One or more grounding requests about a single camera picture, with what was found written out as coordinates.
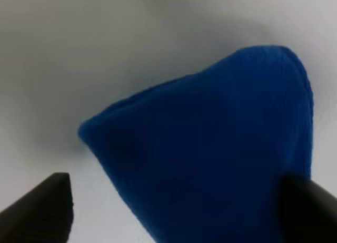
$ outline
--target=blue fabric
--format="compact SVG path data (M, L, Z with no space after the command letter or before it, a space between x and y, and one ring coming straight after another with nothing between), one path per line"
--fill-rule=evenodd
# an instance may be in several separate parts
M277 188L310 177L312 92L289 49L245 48L113 104L80 137L160 243L282 242Z

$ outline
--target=white background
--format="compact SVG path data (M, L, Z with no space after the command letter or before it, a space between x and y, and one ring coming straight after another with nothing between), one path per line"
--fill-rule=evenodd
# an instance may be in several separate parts
M313 178L337 195L336 0L0 0L0 209L70 172L70 242L152 242L78 141L85 119L234 50L283 44L314 99Z

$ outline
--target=blue cloth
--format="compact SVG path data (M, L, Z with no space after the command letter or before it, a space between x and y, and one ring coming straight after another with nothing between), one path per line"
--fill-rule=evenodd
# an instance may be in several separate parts
M277 188L310 177L312 97L294 53L257 46L115 103L79 135L157 242L282 242Z

